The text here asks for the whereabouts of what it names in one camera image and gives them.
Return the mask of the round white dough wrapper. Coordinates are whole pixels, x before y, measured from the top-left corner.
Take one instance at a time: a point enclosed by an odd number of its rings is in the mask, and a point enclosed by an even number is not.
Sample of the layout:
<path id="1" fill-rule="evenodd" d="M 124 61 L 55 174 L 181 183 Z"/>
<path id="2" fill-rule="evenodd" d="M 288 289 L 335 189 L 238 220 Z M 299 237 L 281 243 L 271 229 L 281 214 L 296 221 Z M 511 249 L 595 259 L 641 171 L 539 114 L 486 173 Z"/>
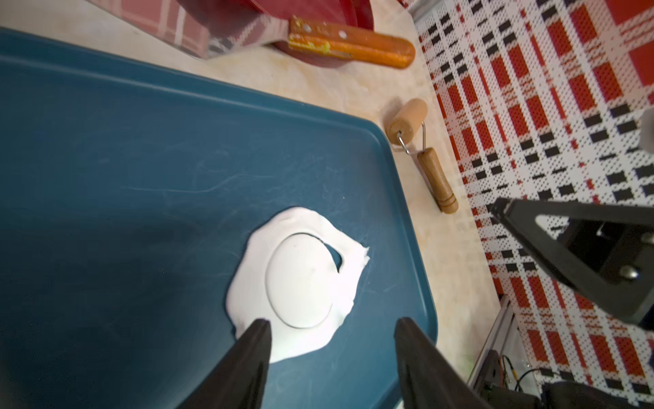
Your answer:
<path id="1" fill-rule="evenodd" d="M 325 320 L 334 303 L 337 264 L 328 247 L 309 234 L 293 234 L 267 265 L 267 297 L 290 327 L 308 329 Z"/>

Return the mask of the wooden rolling pin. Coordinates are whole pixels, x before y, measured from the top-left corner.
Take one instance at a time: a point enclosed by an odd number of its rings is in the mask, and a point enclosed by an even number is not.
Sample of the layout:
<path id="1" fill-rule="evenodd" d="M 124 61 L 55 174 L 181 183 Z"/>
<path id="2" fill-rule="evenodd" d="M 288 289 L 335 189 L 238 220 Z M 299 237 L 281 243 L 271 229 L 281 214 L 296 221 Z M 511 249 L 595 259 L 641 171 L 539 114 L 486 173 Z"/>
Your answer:
<path id="1" fill-rule="evenodd" d="M 455 214 L 459 210 L 456 195 L 433 148 L 427 146 L 427 103 L 420 98 L 409 100 L 386 126 L 388 141 L 412 158 L 425 177 L 439 210 Z"/>

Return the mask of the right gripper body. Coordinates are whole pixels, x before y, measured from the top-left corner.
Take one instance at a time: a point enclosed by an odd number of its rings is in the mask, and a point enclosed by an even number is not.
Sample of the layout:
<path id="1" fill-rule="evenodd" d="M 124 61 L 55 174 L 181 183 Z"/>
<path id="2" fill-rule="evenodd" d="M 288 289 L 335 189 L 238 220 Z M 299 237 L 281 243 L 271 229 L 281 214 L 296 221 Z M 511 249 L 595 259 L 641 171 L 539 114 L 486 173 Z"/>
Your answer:
<path id="1" fill-rule="evenodd" d="M 572 219 L 557 238 L 604 282 L 653 283 L 653 227 Z"/>

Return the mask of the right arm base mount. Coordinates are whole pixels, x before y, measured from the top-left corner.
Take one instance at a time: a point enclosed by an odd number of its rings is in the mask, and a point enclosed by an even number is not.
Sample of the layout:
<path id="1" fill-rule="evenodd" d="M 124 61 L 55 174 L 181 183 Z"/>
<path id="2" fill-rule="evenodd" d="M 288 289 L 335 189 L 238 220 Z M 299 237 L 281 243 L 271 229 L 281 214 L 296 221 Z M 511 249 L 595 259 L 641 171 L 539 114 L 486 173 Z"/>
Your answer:
<path id="1" fill-rule="evenodd" d="M 626 399 L 589 385 L 573 382 L 546 383 L 539 396 L 511 390 L 504 382 L 502 358 L 495 350 L 485 356 L 473 390 L 492 408 L 636 408 Z M 653 408 L 640 404 L 638 408 Z"/>

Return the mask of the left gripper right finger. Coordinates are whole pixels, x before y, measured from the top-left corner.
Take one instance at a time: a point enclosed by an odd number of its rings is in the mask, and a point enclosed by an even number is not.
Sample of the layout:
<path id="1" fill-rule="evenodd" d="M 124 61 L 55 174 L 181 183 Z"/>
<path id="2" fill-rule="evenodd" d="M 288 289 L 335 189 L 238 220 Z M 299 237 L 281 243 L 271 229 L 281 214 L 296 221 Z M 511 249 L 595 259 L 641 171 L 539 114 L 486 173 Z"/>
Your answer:
<path id="1" fill-rule="evenodd" d="M 456 374 L 414 320 L 394 330 L 400 390 L 405 408 L 488 408 Z"/>

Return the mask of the white dough lump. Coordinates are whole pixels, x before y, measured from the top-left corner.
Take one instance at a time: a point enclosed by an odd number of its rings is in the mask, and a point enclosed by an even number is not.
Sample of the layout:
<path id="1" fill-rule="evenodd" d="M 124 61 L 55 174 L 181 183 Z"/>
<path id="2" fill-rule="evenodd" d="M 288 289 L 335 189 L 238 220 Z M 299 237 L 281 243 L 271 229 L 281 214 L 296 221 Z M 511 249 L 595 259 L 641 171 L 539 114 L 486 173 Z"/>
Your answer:
<path id="1" fill-rule="evenodd" d="M 316 327 L 290 327 L 276 315 L 266 290 L 267 265 L 283 240 L 304 233 L 321 240 L 337 264 L 334 303 L 324 321 Z M 241 337 L 253 321 L 268 320 L 272 329 L 270 362 L 276 363 L 325 347 L 354 307 L 359 279 L 370 258 L 368 248 L 334 227 L 316 211 L 293 207 L 274 216 L 258 228 L 247 242 L 237 272 L 228 289 L 226 307 Z"/>

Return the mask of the knife with wooden handle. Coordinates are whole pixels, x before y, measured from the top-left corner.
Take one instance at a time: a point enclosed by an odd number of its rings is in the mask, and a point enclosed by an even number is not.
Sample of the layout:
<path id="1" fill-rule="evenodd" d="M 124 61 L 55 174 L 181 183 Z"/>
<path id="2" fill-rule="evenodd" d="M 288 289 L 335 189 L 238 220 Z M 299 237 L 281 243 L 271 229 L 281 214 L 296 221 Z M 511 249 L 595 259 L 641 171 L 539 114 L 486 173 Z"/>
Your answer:
<path id="1" fill-rule="evenodd" d="M 279 42 L 304 54 L 397 69 L 408 68 L 416 56 L 412 43 L 401 37 L 296 15 L 280 19 L 239 1 L 98 1 L 96 6 L 203 60 Z"/>

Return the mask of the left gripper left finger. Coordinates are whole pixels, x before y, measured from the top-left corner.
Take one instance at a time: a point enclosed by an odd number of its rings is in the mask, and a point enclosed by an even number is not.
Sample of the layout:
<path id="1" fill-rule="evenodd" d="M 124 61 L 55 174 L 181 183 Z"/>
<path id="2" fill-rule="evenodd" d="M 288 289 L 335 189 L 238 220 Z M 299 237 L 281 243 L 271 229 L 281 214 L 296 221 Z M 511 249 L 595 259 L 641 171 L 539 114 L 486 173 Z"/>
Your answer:
<path id="1" fill-rule="evenodd" d="M 252 322 L 180 408 L 259 408 L 272 350 L 270 322 Z"/>

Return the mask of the teal plastic tray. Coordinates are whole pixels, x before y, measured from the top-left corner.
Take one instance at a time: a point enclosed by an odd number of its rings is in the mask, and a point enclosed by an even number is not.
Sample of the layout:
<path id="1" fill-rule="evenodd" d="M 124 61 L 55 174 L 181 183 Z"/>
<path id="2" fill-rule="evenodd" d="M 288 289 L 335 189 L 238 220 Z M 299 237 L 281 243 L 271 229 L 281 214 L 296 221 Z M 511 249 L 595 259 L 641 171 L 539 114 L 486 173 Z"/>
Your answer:
<path id="1" fill-rule="evenodd" d="M 386 136 L 274 95 L 1 32 L 1 405 L 174 408 L 235 341 L 250 235 L 301 206 L 365 246 L 330 343 L 266 408 L 393 408 L 393 333 L 438 332 Z"/>

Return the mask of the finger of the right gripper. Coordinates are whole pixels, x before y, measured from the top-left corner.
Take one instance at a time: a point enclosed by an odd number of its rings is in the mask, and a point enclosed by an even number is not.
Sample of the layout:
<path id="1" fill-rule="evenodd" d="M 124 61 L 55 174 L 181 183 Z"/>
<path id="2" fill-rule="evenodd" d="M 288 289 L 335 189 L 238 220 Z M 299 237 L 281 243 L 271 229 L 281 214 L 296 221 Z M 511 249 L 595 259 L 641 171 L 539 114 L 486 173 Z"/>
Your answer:
<path id="1" fill-rule="evenodd" d="M 557 240 L 572 219 L 653 227 L 652 208 L 499 198 L 492 216 L 552 278 L 624 323 L 652 324 L 653 283 L 608 284 Z"/>

